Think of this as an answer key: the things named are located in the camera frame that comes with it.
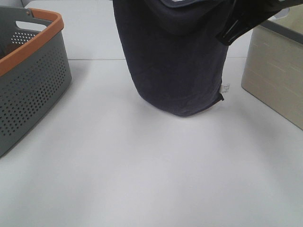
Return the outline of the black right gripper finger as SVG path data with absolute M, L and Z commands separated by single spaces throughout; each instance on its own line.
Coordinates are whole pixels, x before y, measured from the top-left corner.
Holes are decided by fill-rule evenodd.
M 302 3 L 302 0 L 232 0 L 232 10 L 216 38 L 224 45 L 231 45 L 281 10 Z

